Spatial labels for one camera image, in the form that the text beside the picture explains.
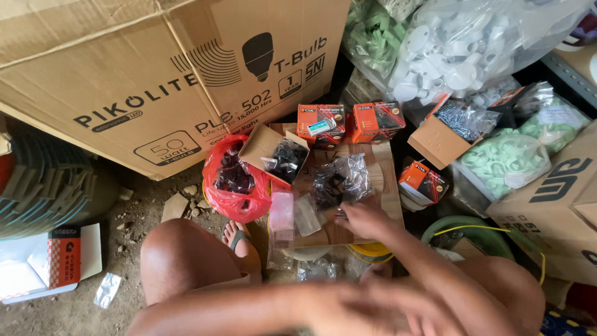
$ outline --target red plastic bag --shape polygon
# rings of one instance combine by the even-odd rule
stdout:
[[[203,167],[205,199],[216,211],[241,223],[254,221],[269,211],[272,198],[267,192],[269,183],[267,174],[245,163],[243,168],[253,176],[255,183],[248,195],[220,190],[214,186],[214,183],[220,174],[221,160],[226,151],[239,141],[245,143],[248,138],[246,135],[226,135],[212,148]]]

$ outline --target rock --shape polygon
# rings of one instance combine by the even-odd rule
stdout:
[[[206,200],[201,200],[197,206],[201,209],[211,209],[211,205]]]
[[[128,201],[133,196],[133,192],[134,192],[133,190],[129,190],[129,189],[121,187],[120,195],[118,197],[120,197],[121,200]]]
[[[189,200],[182,196],[180,193],[176,193],[170,197],[164,203],[164,211],[162,212],[162,222],[165,222],[174,218],[181,218],[184,210],[186,209]]]
[[[189,195],[195,195],[197,193],[197,186],[196,185],[189,185],[188,187],[184,188],[184,191]]]

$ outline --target foot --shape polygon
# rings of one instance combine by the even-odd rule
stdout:
[[[249,236],[249,231],[247,230],[245,224],[230,221],[224,227],[224,236],[222,237],[222,242],[230,247],[234,241],[234,236],[238,231],[243,231]],[[241,239],[236,243],[234,254],[241,259],[241,271],[249,274],[261,275],[261,261],[255,246],[251,245],[251,243],[248,241]]]
[[[359,281],[361,283],[366,283],[371,279],[380,277],[384,279],[390,279],[392,277],[392,265],[390,265],[389,262],[384,262],[383,264],[371,264],[363,274],[361,274],[361,279]]]

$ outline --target dirt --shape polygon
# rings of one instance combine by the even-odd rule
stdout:
[[[180,192],[199,204],[202,163],[163,181],[151,181],[117,164],[107,163],[121,185],[134,190],[128,201],[117,201],[114,207],[98,220],[102,234],[103,271],[81,281],[74,291],[44,297],[24,303],[0,306],[0,335],[124,335],[135,314],[144,304],[139,278],[139,256],[145,235],[160,223],[164,202]],[[198,192],[190,195],[184,188],[197,185]],[[191,220],[216,237],[228,219],[211,209],[200,209]],[[190,216],[191,209],[184,215]],[[267,219],[260,218],[247,225],[265,267],[267,261]],[[344,270],[343,277],[357,278],[367,266],[355,258],[346,247],[332,248],[327,258]],[[109,308],[93,304],[97,288],[106,272],[122,277],[122,283]],[[266,281],[288,283],[296,280],[296,263],[292,270],[266,270]]]

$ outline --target person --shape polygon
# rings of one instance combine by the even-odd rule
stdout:
[[[384,212],[364,204],[341,208],[348,219],[338,224],[385,244],[407,277],[387,279],[387,266],[375,265],[359,284],[259,285],[259,256],[244,224],[230,221],[218,241],[194,222],[172,219],[141,247],[147,307],[127,335],[243,336],[293,328],[317,336],[538,335],[544,296],[524,268],[493,256],[451,263]]]

